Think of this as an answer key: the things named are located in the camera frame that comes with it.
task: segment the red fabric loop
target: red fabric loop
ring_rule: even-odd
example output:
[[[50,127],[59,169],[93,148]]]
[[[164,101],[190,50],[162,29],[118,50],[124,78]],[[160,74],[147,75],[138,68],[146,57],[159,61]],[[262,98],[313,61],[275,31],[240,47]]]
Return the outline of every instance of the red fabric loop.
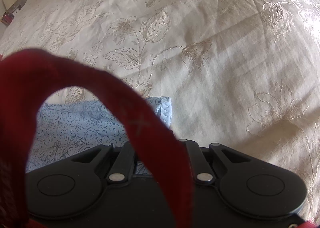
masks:
[[[9,228],[42,227],[29,221],[25,197],[25,166],[36,133],[36,114],[52,93],[81,86],[94,93],[125,125],[136,153],[159,183],[176,227],[190,226],[193,184],[187,153],[145,101],[121,80],[37,49],[3,59],[0,80],[1,224]]]

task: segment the cream floral bedspread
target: cream floral bedspread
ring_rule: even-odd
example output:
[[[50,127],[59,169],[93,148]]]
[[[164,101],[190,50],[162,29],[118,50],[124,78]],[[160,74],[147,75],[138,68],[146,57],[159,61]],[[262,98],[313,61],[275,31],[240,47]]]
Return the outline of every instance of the cream floral bedspread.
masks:
[[[319,42],[320,0],[28,0],[0,54],[41,47],[171,96],[177,137],[296,172],[301,215],[319,223]],[[48,101],[90,99],[72,87]]]

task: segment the circular cap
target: circular cap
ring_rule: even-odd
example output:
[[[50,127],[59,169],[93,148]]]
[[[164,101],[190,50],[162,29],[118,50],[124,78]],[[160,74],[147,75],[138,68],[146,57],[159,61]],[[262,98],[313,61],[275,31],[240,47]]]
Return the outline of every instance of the circular cap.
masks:
[[[284,183],[273,175],[256,175],[248,179],[249,190],[261,196],[275,196],[284,190]]]
[[[210,182],[213,179],[213,176],[209,173],[200,173],[197,175],[197,179],[204,182]]]
[[[39,191],[48,196],[64,195],[70,192],[74,186],[75,181],[67,175],[49,175],[38,183]]]
[[[109,176],[109,179],[115,182],[122,181],[124,180],[124,178],[125,178],[124,174],[121,174],[121,173],[113,173]]]

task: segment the blue floral cloth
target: blue floral cloth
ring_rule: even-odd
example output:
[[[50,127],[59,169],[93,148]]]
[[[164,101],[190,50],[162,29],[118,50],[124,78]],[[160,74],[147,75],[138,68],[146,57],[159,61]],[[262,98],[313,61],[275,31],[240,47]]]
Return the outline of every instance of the blue floral cloth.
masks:
[[[146,102],[170,126],[170,97],[149,97]],[[100,101],[75,104],[44,103],[37,115],[37,131],[26,171],[43,167],[103,143],[121,147],[128,136],[124,126]],[[150,174],[138,163],[138,174]]]

